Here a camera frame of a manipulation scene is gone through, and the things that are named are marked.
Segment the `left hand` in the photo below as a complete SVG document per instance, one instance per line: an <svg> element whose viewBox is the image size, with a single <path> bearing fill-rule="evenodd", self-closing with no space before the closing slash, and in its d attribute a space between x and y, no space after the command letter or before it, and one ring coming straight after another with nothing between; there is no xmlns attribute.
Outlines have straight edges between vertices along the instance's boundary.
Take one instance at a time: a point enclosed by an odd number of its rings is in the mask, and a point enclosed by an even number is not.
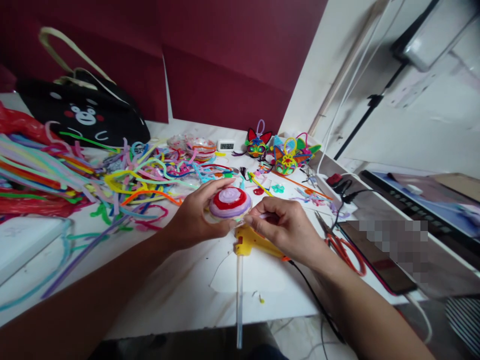
<svg viewBox="0 0 480 360"><path fill-rule="evenodd" d="M204 209L211 197L234 181L234 178L210 180L185 198L171 221L160 231L176 250L191 248L205 240L223 238L237 225L235 220L209 223L204 217Z"/></svg>

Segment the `red scissors handle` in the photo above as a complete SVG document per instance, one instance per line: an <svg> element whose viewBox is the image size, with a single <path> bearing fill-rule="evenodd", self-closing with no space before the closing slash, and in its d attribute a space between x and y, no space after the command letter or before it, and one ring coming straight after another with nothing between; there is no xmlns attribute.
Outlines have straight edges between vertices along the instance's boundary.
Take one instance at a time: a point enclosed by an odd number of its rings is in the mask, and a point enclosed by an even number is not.
<svg viewBox="0 0 480 360"><path fill-rule="evenodd" d="M352 244L338 236L326 234L325 242L328 244L329 241L333 245L333 248L335 249L338 256L350 267L350 269L352 269L360 276L365 276L367 274L367 267L365 266L364 258L358 252L358 250L354 246L352 246ZM344 248L344 245L349 248L351 252L355 255L358 263L360 264L360 270L358 270L350 260L350 257Z"/></svg>

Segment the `bag handle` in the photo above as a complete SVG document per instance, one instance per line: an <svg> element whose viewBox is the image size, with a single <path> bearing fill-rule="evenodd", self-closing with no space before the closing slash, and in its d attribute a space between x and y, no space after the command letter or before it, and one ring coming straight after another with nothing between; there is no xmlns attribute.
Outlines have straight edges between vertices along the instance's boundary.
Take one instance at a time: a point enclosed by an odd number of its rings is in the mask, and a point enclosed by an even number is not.
<svg viewBox="0 0 480 360"><path fill-rule="evenodd" d="M50 54L50 56L61 66L61 68L69 73L73 73L74 71L67 65L67 63L56 53L54 48L49 44L49 35L52 35L56 38L62 40L65 44L67 44L74 52L76 52L83 60L85 60L92 68L94 68L100 75L102 75L106 80L111 83L116 83L109 78L109 76L97 66L80 48L70 40L63 32L54 29L53 27L42 27L40 29L40 33L38 34L38 39L40 43L43 45L45 50Z"/></svg>

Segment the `black tote bag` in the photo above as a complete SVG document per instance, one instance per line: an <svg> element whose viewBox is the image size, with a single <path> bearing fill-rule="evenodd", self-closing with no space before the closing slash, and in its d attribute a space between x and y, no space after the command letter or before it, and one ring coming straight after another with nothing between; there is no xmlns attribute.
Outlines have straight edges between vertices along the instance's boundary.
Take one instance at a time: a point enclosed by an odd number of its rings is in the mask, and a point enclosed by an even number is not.
<svg viewBox="0 0 480 360"><path fill-rule="evenodd" d="M48 36L63 40L99 74L95 76L83 68L74 70L58 56L48 42ZM76 138L61 133L113 147L135 142L146 143L150 132L135 101L120 89L92 60L90 60L68 37L51 27L43 27L40 42L56 62L68 73L54 82L37 79L21 79L16 90L42 124L54 121L51 129L69 144ZM82 146L95 145L80 140Z"/></svg>

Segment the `striped fabric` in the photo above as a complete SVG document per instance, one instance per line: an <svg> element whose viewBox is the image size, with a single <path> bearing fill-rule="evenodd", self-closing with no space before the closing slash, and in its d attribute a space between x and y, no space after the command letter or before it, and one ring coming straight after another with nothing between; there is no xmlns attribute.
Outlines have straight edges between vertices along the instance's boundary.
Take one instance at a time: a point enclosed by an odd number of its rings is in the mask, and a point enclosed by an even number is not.
<svg viewBox="0 0 480 360"><path fill-rule="evenodd" d="M451 298L446 302L445 314L453 331L480 359L480 300Z"/></svg>

